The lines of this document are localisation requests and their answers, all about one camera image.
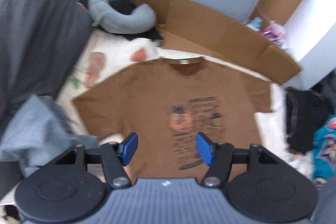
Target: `black cloth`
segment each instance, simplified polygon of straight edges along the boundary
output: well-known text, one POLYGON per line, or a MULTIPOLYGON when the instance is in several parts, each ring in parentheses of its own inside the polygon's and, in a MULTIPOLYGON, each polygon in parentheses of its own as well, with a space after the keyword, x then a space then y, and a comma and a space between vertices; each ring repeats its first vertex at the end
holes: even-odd
MULTIPOLYGON (((123 15, 130 15, 134 9, 137 7, 135 4, 131 3, 130 0, 114 0, 110 2, 110 5, 114 10, 117 12, 123 14, 123 15)), ((160 33, 155 29, 151 29, 147 32, 143 33, 137 33, 137 34, 115 34, 115 35, 121 35, 125 37, 127 40, 131 41, 135 38, 142 37, 142 38, 148 38, 152 41, 161 41, 162 36, 160 33)))
POLYGON ((307 153, 313 148, 314 132, 334 114, 331 102, 312 90, 286 90, 287 142, 293 150, 307 153))
MULTIPOLYGON (((91 23, 78 0, 0 0, 0 138, 31 94, 56 99, 91 36, 91 23)), ((20 178, 17 166, 9 165, 0 162, 6 187, 0 197, 20 178)))

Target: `teal fabric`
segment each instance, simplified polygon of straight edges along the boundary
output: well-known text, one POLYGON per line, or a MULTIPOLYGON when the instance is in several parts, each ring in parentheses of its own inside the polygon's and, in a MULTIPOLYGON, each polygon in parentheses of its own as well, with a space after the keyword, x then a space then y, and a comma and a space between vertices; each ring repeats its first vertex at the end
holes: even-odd
POLYGON ((314 157, 313 179, 327 180, 336 173, 336 115, 315 131, 312 155, 314 157))

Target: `metal screw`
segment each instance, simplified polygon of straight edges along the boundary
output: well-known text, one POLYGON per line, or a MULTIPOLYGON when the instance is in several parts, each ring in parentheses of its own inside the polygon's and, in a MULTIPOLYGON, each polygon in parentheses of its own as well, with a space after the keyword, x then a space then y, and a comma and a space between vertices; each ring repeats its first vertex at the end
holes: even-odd
POLYGON ((129 183, 129 179, 126 177, 117 177, 112 181, 112 184, 116 187, 123 187, 129 183))
POLYGON ((204 184, 209 187, 215 187, 218 186, 221 183, 219 178, 216 177, 207 177, 204 180, 204 184))

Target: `gray cloth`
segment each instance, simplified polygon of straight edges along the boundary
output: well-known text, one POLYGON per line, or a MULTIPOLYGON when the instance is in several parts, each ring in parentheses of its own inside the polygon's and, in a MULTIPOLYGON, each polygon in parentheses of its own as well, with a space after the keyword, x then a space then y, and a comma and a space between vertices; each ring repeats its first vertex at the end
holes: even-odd
POLYGON ((77 2, 0 0, 0 138, 31 94, 55 99, 73 70, 92 31, 77 2))
POLYGON ((336 224, 336 176, 331 177, 319 190, 319 202, 311 222, 314 224, 336 224))
POLYGON ((98 148, 97 137, 74 135, 51 97, 31 95, 10 121, 0 144, 0 161, 19 161, 25 177, 68 148, 98 148))

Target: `t-shirt sleeve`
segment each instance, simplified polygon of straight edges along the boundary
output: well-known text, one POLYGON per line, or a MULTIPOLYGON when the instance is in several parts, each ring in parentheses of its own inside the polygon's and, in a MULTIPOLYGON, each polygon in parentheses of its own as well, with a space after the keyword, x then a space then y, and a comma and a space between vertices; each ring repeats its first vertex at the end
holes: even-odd
POLYGON ((135 66, 107 78, 73 100, 90 135, 104 139, 121 132, 123 105, 127 100, 129 82, 135 76, 135 66))
POLYGON ((255 112, 272 112, 270 83, 240 72, 255 112))

